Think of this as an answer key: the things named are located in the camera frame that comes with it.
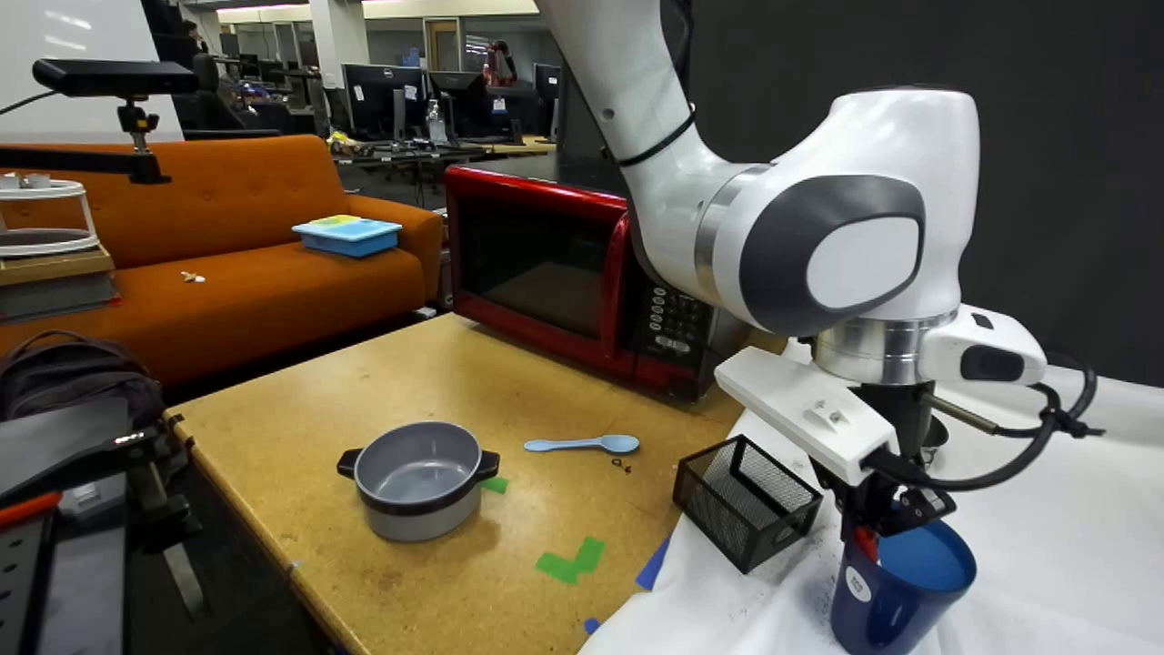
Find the couch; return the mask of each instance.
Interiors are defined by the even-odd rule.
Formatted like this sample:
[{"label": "couch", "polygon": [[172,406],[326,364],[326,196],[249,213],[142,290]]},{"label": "couch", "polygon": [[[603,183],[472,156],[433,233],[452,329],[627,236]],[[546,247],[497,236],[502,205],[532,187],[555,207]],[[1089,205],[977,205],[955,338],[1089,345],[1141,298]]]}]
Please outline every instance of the couch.
[{"label": "couch", "polygon": [[[0,322],[5,354],[62,329],[125,345],[173,387],[358,336],[438,298],[441,213],[349,196],[321,138],[161,142],[153,153],[172,176],[165,187],[53,172],[86,187],[119,296],[93,309]],[[343,210],[400,221],[400,247],[349,261],[305,252],[290,233],[295,221]],[[78,205],[7,205],[5,221],[81,218]]]}]

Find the metal spoon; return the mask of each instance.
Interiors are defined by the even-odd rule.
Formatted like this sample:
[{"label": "metal spoon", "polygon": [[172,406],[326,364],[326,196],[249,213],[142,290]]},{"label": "metal spoon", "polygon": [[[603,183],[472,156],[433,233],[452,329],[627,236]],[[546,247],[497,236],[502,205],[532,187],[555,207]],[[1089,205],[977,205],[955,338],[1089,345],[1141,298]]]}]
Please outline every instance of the metal spoon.
[{"label": "metal spoon", "polygon": [[524,452],[612,452],[612,456],[630,456],[640,446],[640,436],[630,434],[603,434],[588,439],[529,439]]}]

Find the metal pot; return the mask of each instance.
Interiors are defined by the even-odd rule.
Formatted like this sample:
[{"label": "metal pot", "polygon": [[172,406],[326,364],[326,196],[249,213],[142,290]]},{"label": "metal pot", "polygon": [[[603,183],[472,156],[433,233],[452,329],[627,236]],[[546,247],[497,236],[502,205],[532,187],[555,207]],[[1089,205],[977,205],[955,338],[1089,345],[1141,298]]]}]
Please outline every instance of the metal pot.
[{"label": "metal pot", "polygon": [[376,535],[422,543],[476,514],[476,480],[496,476],[497,462],[452,423],[410,423],[369,446],[343,452],[335,469],[358,480]]}]

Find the blue mug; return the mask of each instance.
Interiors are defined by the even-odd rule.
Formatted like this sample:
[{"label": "blue mug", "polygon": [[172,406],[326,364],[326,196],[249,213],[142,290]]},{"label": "blue mug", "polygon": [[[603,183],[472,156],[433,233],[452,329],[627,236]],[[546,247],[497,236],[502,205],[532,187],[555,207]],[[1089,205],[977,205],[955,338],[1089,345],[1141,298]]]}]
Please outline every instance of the blue mug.
[{"label": "blue mug", "polygon": [[833,637],[845,651],[909,651],[972,591],[977,574],[968,543],[942,519],[887,535],[877,560],[847,543],[833,595]]}]

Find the microwave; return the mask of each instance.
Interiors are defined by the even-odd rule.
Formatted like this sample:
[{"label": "microwave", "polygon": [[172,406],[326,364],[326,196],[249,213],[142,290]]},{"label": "microwave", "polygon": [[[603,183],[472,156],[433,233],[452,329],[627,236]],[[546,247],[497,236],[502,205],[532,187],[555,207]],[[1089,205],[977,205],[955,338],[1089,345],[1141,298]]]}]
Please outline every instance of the microwave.
[{"label": "microwave", "polygon": [[658,285],[630,205],[489,167],[447,167],[452,309],[598,375],[702,396],[750,329]]}]

